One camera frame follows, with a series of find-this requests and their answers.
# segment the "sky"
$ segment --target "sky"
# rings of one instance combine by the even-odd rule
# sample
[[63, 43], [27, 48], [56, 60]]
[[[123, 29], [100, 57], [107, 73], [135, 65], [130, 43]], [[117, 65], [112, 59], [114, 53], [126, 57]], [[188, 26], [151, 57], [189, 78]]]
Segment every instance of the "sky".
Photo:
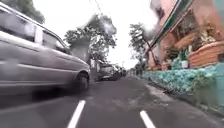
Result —
[[58, 34], [62, 39], [67, 30], [85, 25], [91, 16], [102, 12], [112, 18], [117, 28], [117, 46], [110, 49], [108, 61], [130, 69], [137, 60], [131, 59], [133, 50], [130, 44], [130, 24], [144, 23], [152, 29], [157, 17], [150, 9], [150, 0], [33, 0], [34, 6], [45, 17], [47, 28]]

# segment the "white lane marking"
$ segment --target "white lane marking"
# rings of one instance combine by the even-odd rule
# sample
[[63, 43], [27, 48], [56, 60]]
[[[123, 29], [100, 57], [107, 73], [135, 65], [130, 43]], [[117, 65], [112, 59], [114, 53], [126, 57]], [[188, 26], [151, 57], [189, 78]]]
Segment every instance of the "white lane marking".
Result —
[[140, 112], [140, 116], [146, 126], [146, 128], [156, 128], [149, 116], [147, 115], [146, 111], [142, 110]]
[[82, 110], [83, 110], [85, 104], [86, 104], [85, 100], [79, 101], [79, 104], [78, 104], [67, 128], [76, 128], [77, 127], [79, 118], [81, 116], [81, 113], [82, 113]]

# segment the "car door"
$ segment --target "car door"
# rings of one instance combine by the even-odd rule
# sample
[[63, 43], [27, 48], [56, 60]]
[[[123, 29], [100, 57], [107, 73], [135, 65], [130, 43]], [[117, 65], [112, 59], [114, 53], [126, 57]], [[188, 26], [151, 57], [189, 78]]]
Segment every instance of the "car door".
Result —
[[51, 76], [57, 82], [66, 84], [77, 74], [76, 66], [72, 61], [65, 47], [61, 44], [59, 37], [45, 30], [43, 32], [43, 46], [49, 50], [48, 57], [51, 63], [49, 68], [52, 69]]
[[43, 85], [43, 47], [35, 42], [37, 25], [0, 7], [0, 85]]

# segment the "house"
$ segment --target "house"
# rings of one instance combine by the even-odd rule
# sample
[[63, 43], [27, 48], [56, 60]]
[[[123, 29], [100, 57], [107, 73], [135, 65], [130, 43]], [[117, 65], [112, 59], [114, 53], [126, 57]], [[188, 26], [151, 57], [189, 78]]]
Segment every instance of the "house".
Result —
[[[224, 56], [223, 0], [160, 0], [160, 5], [165, 14], [159, 23], [159, 33], [147, 50], [150, 70], [162, 69], [167, 52], [172, 46], [178, 50], [187, 49], [191, 68], [221, 61], [220, 58]], [[201, 42], [204, 44], [217, 42], [215, 46], [218, 47], [210, 44], [209, 48], [196, 49], [194, 43], [199, 42], [198, 39], [203, 40]], [[204, 49], [213, 51], [210, 51], [208, 58], [202, 59], [203, 55], [207, 55]]]

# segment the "street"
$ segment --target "street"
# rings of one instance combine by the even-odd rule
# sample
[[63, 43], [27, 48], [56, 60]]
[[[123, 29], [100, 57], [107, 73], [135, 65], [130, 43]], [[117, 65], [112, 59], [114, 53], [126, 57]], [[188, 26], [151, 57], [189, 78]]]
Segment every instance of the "street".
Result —
[[80, 100], [86, 105], [78, 128], [145, 128], [142, 110], [156, 128], [223, 127], [217, 118], [132, 77], [91, 84], [84, 94], [51, 93], [40, 99], [30, 94], [2, 96], [0, 127], [67, 128]]

